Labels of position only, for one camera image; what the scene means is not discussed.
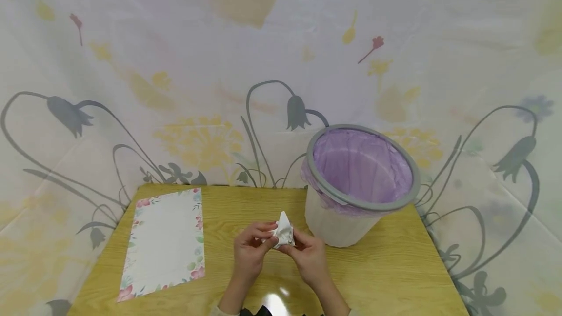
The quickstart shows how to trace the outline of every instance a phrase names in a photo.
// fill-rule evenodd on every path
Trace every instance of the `left hand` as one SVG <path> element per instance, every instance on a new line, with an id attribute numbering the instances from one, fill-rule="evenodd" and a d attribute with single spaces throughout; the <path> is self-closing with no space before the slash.
<path id="1" fill-rule="evenodd" d="M 255 222 L 234 239 L 233 278 L 254 284 L 263 267 L 263 258 L 279 241 L 270 231 L 277 228 L 275 222 Z"/>

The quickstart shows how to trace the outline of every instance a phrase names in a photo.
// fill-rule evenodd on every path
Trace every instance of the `stationery paper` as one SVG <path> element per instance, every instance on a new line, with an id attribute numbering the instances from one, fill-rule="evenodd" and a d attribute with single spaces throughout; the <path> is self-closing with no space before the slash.
<path id="1" fill-rule="evenodd" d="M 277 245 L 275 245 L 273 249 L 278 249 L 278 247 L 282 245 L 295 246 L 295 236 L 293 236 L 293 227 L 291 226 L 291 223 L 289 222 L 289 217 L 287 217 L 285 211 L 281 212 L 280 220 L 277 221 L 277 228 L 275 228 L 271 232 L 273 232 L 274 237 L 277 237 L 277 239 L 279 239 Z"/>
<path id="2" fill-rule="evenodd" d="M 201 189 L 137 201 L 117 302 L 204 275 Z"/>

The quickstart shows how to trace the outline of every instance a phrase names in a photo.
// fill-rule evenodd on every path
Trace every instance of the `right hand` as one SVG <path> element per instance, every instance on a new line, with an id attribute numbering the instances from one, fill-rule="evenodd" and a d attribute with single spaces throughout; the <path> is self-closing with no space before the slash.
<path id="1" fill-rule="evenodd" d="M 299 274 L 308 286 L 314 289 L 323 283 L 330 282 L 328 261 L 326 260 L 326 249 L 324 241 L 320 238 L 304 234 L 293 228 L 295 234 L 295 246 L 282 245 L 278 250 L 292 257 L 295 261 Z"/>

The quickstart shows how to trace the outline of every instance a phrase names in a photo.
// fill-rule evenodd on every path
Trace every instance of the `sleeve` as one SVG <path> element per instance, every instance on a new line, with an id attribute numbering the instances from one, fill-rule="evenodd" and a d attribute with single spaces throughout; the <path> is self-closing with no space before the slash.
<path id="1" fill-rule="evenodd" d="M 218 306 L 215 306 L 211 310 L 211 315 L 209 315 L 209 316 L 239 316 L 239 315 L 240 314 L 236 314 L 236 315 L 226 314 L 226 313 L 222 312 L 221 310 L 219 310 Z"/>

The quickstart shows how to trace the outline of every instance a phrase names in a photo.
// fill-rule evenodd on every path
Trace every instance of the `gray rim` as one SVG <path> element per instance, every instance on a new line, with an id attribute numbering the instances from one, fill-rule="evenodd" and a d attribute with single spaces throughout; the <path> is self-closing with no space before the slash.
<path id="1" fill-rule="evenodd" d="M 385 202 L 385 203 L 382 203 L 382 204 L 378 204 L 378 203 L 373 203 L 373 202 L 357 201 L 354 198 L 349 197 L 347 194 L 344 194 L 343 192 L 334 188 L 330 183 L 328 183 L 325 179 L 322 178 L 322 175 L 319 173 L 318 168 L 316 167 L 316 164 L 314 163 L 314 154 L 313 154 L 314 153 L 314 145 L 316 144 L 318 139 L 330 130 L 363 131 L 363 132 L 367 132 L 367 133 L 372 134 L 372 135 L 377 135 L 377 136 L 381 137 L 382 139 L 384 139 L 385 141 L 391 143 L 392 146 L 394 146 L 395 149 L 398 150 L 398 152 L 406 159 L 406 162 L 410 166 L 410 171 L 412 172 L 412 186 L 410 188 L 409 193 L 407 193 L 402 198 L 400 198 L 399 200 L 396 200 L 394 202 Z M 326 127 L 323 130 L 318 131 L 313 136 L 313 138 L 310 139 L 310 142 L 308 143 L 308 147 L 306 149 L 306 161 L 308 163 L 308 168 L 310 168 L 310 172 L 312 173 L 314 179 L 317 181 L 318 187 L 320 188 L 320 190 L 323 191 L 323 193 L 325 193 L 329 197 L 337 198 L 337 199 L 339 199 L 343 202 L 347 202 L 347 204 L 350 204 L 350 205 L 352 205 L 356 208 L 360 208 L 360 209 L 364 209 L 364 210 L 381 212 L 381 211 L 392 211 L 392 210 L 402 208 L 402 207 L 406 206 L 407 204 L 409 204 L 409 202 L 414 200 L 414 198 L 418 194 L 418 191 L 420 190 L 420 186 L 421 186 L 418 166 L 416 165 L 413 158 L 406 152 L 406 150 L 404 150 L 403 147 L 399 146 L 398 143 L 394 142 L 392 139 L 388 138 L 384 134 L 381 134 L 377 131 L 373 131 L 370 128 L 362 127 L 360 125 L 335 124 L 335 125 L 331 125 L 330 127 Z"/>

